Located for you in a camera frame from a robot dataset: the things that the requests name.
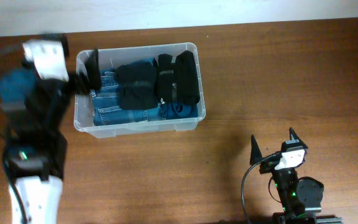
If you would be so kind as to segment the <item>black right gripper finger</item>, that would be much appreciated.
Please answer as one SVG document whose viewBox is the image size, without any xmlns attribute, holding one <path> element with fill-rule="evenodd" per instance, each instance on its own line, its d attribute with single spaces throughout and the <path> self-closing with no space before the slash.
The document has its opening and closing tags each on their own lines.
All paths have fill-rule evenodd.
<svg viewBox="0 0 358 224">
<path fill-rule="evenodd" d="M 301 146 L 304 150 L 308 150 L 308 146 L 301 140 L 301 138 L 297 135 L 292 127 L 289 128 L 289 133 L 290 140 L 294 141 L 294 144 L 297 143 L 297 145 Z"/>
<path fill-rule="evenodd" d="M 263 157 L 254 135 L 251 136 L 250 141 L 251 141 L 250 165 L 253 166 L 256 163 L 260 162 L 263 159 Z"/>
</svg>

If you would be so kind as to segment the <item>dark blue jeans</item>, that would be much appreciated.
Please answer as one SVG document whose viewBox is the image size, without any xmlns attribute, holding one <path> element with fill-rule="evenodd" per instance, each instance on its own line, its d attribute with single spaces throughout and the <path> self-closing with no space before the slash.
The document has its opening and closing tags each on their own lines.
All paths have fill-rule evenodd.
<svg viewBox="0 0 358 224">
<path fill-rule="evenodd" d="M 138 61 L 150 61 L 158 69 L 155 58 Z M 160 105 L 149 110 L 124 110 L 119 106 L 119 84 L 116 80 L 116 69 L 101 72 L 102 87 L 91 92 L 94 107 L 93 123 L 96 126 L 157 121 L 161 119 Z"/>
</svg>

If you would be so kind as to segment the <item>clear plastic storage bin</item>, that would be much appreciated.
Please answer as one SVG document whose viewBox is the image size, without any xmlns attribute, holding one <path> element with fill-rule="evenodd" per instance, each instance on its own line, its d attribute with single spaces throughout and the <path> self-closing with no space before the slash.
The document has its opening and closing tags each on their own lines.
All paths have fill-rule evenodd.
<svg viewBox="0 0 358 224">
<path fill-rule="evenodd" d="M 99 50 L 99 67 L 102 70 L 117 68 L 145 58 L 157 57 L 160 54 L 170 54 L 174 57 L 184 51 L 190 51 L 195 58 L 200 101 L 197 106 L 197 116 L 194 118 L 169 119 L 150 122 L 114 124 L 95 126 L 93 123 L 94 107 L 89 95 L 75 96 L 73 124 L 77 131 L 88 133 L 96 138 L 111 138 L 125 134 L 151 133 L 157 131 L 188 131 L 197 127 L 206 116 L 203 85 L 197 46 L 191 42 L 150 45 L 140 47 L 123 47 Z"/>
</svg>

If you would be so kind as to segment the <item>black garment with tape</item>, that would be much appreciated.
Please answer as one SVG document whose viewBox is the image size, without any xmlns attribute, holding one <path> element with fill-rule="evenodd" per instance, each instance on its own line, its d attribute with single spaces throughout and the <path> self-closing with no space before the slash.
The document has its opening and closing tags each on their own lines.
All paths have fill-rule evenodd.
<svg viewBox="0 0 358 224">
<path fill-rule="evenodd" d="M 161 104 L 198 104 L 200 89 L 193 52 L 186 50 L 175 58 L 169 54 L 160 54 L 155 90 Z"/>
</svg>

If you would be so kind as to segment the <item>teal blue garment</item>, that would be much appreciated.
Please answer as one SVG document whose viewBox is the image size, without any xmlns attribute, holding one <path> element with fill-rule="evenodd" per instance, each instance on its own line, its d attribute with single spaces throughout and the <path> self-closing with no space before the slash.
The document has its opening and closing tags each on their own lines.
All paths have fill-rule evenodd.
<svg viewBox="0 0 358 224">
<path fill-rule="evenodd" d="M 162 119 L 185 119 L 198 116 L 196 105 L 184 105 L 183 103 L 160 104 L 160 116 Z"/>
</svg>

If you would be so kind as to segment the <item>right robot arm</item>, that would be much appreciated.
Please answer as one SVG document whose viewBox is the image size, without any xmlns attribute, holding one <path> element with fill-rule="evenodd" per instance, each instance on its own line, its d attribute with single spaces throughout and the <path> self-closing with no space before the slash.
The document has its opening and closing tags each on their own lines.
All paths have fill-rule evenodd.
<svg viewBox="0 0 358 224">
<path fill-rule="evenodd" d="M 283 211 L 273 214 L 274 223 L 342 223 L 334 215 L 319 216 L 322 211 L 324 185 L 312 177 L 298 177 L 296 168 L 304 164 L 308 146 L 293 128 L 290 139 L 282 142 L 281 150 L 263 158 L 261 174 L 271 174 Z"/>
</svg>

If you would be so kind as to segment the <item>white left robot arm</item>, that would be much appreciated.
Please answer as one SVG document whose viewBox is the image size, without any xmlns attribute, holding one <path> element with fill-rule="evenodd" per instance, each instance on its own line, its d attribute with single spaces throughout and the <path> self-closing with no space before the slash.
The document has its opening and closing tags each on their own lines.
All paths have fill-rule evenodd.
<svg viewBox="0 0 358 224">
<path fill-rule="evenodd" d="M 24 69 L 0 80 L 1 109 L 9 120 L 2 166 L 9 182 L 13 223 L 56 223 L 67 140 L 59 130 L 75 94 L 102 87 L 100 50 L 85 69 L 68 72 L 62 47 L 26 47 Z"/>
</svg>

